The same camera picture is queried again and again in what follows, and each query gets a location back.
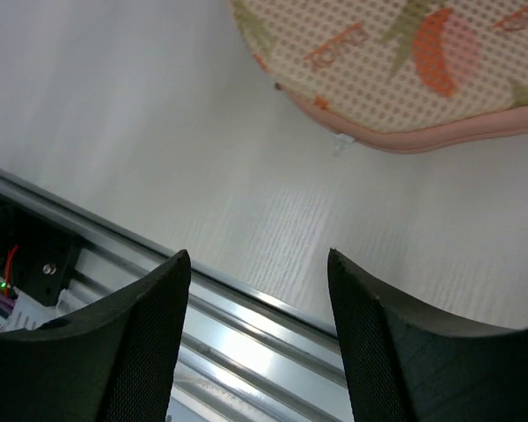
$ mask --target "pink slipper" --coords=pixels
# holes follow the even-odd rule
[[[230,1],[261,67],[337,134],[412,153],[528,132],[528,2]]]

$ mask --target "red wire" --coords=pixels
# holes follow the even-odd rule
[[[4,295],[8,297],[10,295],[10,289],[8,288],[8,283],[10,283],[11,277],[11,266],[13,264],[14,255],[18,251],[18,245],[15,245],[11,251],[8,252],[8,257],[6,258],[6,267],[4,268],[4,281],[6,283],[6,288],[4,289]]]

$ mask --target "white floor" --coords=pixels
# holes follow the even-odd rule
[[[528,135],[334,155],[225,0],[0,1],[0,168],[331,323],[335,247],[436,306],[528,325]]]

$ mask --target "aluminum rail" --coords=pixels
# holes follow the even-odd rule
[[[86,243],[59,309],[127,286],[167,256],[0,175],[0,194]],[[169,414],[200,420],[353,420],[338,345],[324,330],[193,272]]]

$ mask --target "screw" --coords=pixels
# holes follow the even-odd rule
[[[45,275],[53,275],[56,273],[56,265],[55,264],[45,264],[43,266],[43,273]]]

